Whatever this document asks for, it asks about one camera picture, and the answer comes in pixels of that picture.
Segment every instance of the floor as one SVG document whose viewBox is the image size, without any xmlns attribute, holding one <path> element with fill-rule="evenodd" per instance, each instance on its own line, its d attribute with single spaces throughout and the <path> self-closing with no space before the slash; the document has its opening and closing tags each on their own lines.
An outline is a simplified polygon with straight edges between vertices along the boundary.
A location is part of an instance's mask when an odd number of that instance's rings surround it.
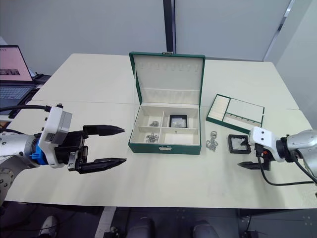
<svg viewBox="0 0 317 238">
<path fill-rule="evenodd" d="M 98 224 L 107 219 L 104 207 L 53 206 L 5 202 L 1 208 L 0 237 L 36 237 L 42 222 L 56 215 L 60 222 L 58 238 L 95 237 Z M 262 212 L 262 215 L 245 214 Z M 156 238 L 190 238 L 198 220 L 208 221 L 220 238 L 246 238 L 245 229 L 257 230 L 259 238 L 317 238 L 317 209 L 238 210 L 220 208 L 129 208 L 117 207 L 111 226 L 128 231 L 142 217 L 154 221 Z"/>
</svg>

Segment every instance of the laptop keyboard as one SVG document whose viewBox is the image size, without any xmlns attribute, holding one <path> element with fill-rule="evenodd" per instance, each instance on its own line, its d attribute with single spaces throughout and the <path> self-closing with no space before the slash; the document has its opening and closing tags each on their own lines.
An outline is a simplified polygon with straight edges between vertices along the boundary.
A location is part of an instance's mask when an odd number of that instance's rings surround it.
<svg viewBox="0 0 317 238">
<path fill-rule="evenodd" d="M 32 87 L 0 87 L 0 99 L 21 99 Z"/>
</svg>

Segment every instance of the white table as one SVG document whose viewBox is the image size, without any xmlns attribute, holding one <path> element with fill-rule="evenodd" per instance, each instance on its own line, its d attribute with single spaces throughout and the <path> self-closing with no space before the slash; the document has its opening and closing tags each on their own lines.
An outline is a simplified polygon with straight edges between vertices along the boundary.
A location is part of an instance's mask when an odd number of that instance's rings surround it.
<svg viewBox="0 0 317 238">
<path fill-rule="evenodd" d="M 54 105 L 61 101 L 32 101 Z M 113 124 L 125 133 L 108 137 L 90 136 L 88 158 L 127 158 L 122 165 L 105 172 L 80 175 L 65 167 L 41 166 L 23 171 L 14 181 L 7 200 L 92 205 L 154 207 L 226 207 L 226 208 L 313 208 L 317 206 L 313 184 L 274 187 L 265 183 L 260 171 L 237 164 L 254 161 L 250 155 L 230 154 L 228 134 L 237 131 L 205 121 L 209 110 L 201 108 L 202 149 L 199 156 L 134 154 L 128 148 L 137 106 L 132 104 L 62 102 L 73 113 L 71 130 L 85 124 Z M 11 128 L 24 133 L 41 130 L 47 113 L 24 110 Z M 278 136 L 310 128 L 300 110 L 267 110 L 264 127 Z M 218 132 L 216 152 L 205 147 L 212 130 Z M 308 180 L 295 164 L 271 163 L 267 176 L 274 182 Z"/>
<path fill-rule="evenodd" d="M 7 200 L 94 206 L 315 208 L 313 184 L 274 187 L 265 183 L 260 171 L 237 165 L 257 160 L 253 154 L 228 152 L 228 134 L 239 132 L 205 121 L 216 93 L 265 106 L 263 127 L 277 136 L 311 128 L 271 63 L 207 60 L 201 154 L 134 154 L 127 144 L 138 100 L 128 57 L 76 54 L 30 104 L 63 103 L 64 110 L 73 113 L 70 130 L 81 130 L 85 124 L 124 128 L 125 133 L 114 136 L 91 136 L 87 145 L 90 161 L 121 157 L 127 162 L 85 175 L 69 172 L 66 167 L 25 170 L 14 181 Z M 23 110 L 10 128 L 39 132 L 45 114 Z M 218 132 L 216 152 L 205 147 L 212 130 Z M 271 163 L 267 176 L 273 182 L 308 180 L 295 164 L 278 162 Z"/>
</svg>

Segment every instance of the laptop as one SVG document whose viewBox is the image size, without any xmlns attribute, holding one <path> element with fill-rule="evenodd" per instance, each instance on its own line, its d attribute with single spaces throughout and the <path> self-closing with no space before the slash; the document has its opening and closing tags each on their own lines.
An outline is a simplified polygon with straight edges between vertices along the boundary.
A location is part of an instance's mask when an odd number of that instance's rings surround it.
<svg viewBox="0 0 317 238">
<path fill-rule="evenodd" d="M 34 88 L 19 47 L 0 46 L 0 108 L 18 105 Z"/>
</svg>

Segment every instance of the laptop screen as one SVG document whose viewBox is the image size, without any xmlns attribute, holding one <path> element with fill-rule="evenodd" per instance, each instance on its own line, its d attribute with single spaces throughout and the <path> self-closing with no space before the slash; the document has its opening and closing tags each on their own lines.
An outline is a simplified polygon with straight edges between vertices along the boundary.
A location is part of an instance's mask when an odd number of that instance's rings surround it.
<svg viewBox="0 0 317 238">
<path fill-rule="evenodd" d="M 0 80 L 32 82 L 18 46 L 0 46 Z"/>
</svg>

